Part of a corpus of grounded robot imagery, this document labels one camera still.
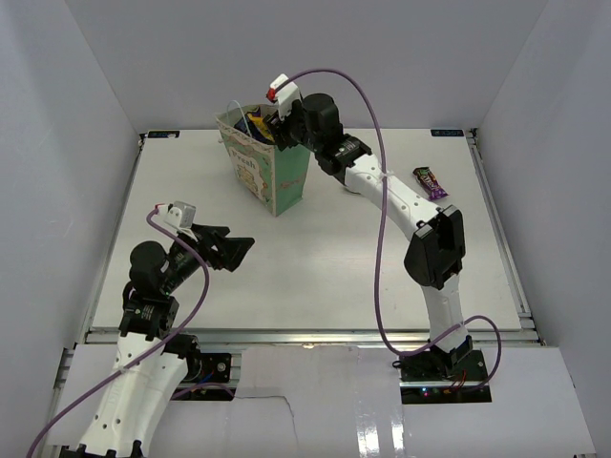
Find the dark purple candy bar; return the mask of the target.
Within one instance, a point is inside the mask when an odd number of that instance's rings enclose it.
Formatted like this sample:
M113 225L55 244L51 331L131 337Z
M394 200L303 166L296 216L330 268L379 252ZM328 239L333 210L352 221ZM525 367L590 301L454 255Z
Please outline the dark purple candy bar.
M430 167L416 167L413 169L412 174L422 188L427 192L429 200L436 201L446 198L449 195L448 192L439 184Z

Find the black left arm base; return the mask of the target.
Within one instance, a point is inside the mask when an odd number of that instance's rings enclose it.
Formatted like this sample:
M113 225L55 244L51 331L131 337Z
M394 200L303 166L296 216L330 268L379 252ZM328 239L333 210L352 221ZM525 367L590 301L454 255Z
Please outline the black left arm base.
M232 355L196 351L186 357L185 384L228 383L231 378Z

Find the blue purple snack bag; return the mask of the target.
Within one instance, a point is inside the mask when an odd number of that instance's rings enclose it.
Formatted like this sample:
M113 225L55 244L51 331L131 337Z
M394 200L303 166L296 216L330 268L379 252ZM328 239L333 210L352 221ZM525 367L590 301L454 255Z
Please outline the blue purple snack bag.
M244 134L247 134L253 138L257 138L258 140L262 140L262 138L259 136L259 133L257 132L256 128L250 123L250 121L247 118L247 113L251 112L251 111L255 111L255 110L261 110L260 106L256 106L254 109L245 111L243 113L240 114L240 118L239 120L234 124L234 128L243 132Z

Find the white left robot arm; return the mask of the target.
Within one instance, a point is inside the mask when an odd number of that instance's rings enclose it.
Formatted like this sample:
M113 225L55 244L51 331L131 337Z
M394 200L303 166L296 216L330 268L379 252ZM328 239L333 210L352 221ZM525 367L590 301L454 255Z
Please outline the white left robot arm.
M159 420L183 381L200 375L198 339L173 323L174 292L199 268L235 271L252 238L233 238L225 226L195 224L172 237L170 248L153 240L130 254L123 292L116 377L103 389L94 418L63 457L146 457Z

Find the yellow snack bar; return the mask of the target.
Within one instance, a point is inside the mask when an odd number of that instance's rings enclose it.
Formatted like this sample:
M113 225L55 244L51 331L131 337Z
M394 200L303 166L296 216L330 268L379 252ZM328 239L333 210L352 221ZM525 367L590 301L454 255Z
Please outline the yellow snack bar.
M268 127L264 123L263 116L260 110L255 110L247 113L247 118L250 123L256 128L259 136L262 138L262 141L273 144L274 137L273 134L270 133Z

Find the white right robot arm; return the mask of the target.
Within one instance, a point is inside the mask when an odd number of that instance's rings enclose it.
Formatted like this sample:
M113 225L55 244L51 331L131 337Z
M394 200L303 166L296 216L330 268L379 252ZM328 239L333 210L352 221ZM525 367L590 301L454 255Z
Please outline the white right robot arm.
M473 343L463 322L459 273L465 256L464 223L453 205L440 208L421 198L384 169L380 157L359 138L347 134L339 109L328 94L286 95L271 89L274 111L264 123L280 149L307 148L329 176L366 199L391 220L409 245L404 266L420 285L427 307L432 372L450 381L466 367Z

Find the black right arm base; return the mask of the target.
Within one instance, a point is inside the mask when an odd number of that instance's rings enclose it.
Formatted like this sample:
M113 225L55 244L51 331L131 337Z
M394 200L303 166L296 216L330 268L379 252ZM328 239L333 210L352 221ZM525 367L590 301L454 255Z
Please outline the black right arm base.
M399 373L404 406L486 404L491 390L483 353L473 350L457 367L448 370L430 352L398 359L392 367Z

